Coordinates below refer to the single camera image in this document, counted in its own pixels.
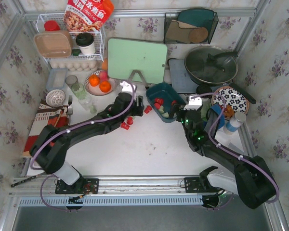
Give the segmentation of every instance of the wire rack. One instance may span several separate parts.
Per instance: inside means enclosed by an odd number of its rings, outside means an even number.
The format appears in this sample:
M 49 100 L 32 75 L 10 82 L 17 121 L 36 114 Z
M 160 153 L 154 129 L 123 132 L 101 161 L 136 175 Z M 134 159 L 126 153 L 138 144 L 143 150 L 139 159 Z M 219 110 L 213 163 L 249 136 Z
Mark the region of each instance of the wire rack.
M 44 30 L 44 24 L 47 21 L 53 20 L 56 21 L 57 24 L 60 26 L 61 30 L 67 30 L 66 26 L 63 22 L 64 13 L 45 13 L 40 14 L 36 23 L 36 28 L 38 32 Z M 87 31 L 88 33 L 94 36 L 94 45 L 95 45 L 95 54 L 80 54 L 79 56 L 69 56 L 66 58 L 44 58 L 45 61 L 49 62 L 50 60 L 104 60 L 104 47 L 105 47 L 105 30 L 102 27 L 99 31 Z M 79 49 L 76 44 L 76 36 L 80 32 L 70 32 L 71 37 L 73 39 L 73 49 Z

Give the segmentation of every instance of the snack bag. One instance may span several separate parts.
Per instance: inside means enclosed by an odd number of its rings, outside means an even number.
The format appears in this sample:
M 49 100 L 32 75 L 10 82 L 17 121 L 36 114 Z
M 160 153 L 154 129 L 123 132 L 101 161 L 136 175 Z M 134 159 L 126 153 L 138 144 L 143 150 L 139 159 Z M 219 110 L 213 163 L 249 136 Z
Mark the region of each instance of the snack bag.
M 68 0 L 63 21 L 69 31 L 100 30 L 113 10 L 110 0 Z

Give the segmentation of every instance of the blue bowl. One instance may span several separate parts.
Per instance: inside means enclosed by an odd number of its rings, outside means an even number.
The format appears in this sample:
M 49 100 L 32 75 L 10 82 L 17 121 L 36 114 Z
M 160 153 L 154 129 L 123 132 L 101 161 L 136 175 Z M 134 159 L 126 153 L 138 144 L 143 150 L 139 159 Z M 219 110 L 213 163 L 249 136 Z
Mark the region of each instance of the blue bowl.
M 154 106 L 154 100 L 156 98 L 161 98 L 164 100 L 163 106 L 164 106 L 164 112 L 168 112 L 170 114 L 171 110 L 171 103 L 175 100 L 180 104 L 186 104 L 185 101 L 181 98 L 181 96 L 175 91 L 175 89 L 172 88 L 168 83 L 158 83 L 153 87 L 150 87 L 146 93 L 146 97 L 148 98 L 149 103 L 151 104 L 152 108 L 158 116 L 161 118 L 161 120 L 165 123 L 171 123 L 176 120 L 176 118 L 168 119 L 162 117 L 161 113 L 158 111 L 158 109 Z

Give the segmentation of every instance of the white plate with black flowers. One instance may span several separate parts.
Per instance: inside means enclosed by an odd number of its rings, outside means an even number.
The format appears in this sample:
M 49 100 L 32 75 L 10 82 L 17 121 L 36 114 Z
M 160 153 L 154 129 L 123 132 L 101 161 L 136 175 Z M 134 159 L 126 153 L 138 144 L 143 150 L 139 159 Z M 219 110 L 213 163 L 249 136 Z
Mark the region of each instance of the white plate with black flowers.
M 215 93 L 222 95 L 226 100 L 226 105 L 230 105 L 234 112 L 243 112 L 247 114 L 250 103 L 249 101 L 237 90 L 233 89 L 230 86 L 224 86 L 218 88 Z M 218 104 L 219 106 L 223 106 L 223 100 L 221 96 L 214 95 L 211 100 L 212 105 Z

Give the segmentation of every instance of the brown lid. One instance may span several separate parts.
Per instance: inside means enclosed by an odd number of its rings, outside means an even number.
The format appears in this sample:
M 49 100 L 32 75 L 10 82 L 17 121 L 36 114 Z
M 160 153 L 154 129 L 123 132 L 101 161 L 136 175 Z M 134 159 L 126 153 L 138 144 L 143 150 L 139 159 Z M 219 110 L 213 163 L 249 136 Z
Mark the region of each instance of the brown lid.
M 37 34 L 34 43 L 45 58 L 66 58 L 72 54 L 73 40 L 66 30 Z

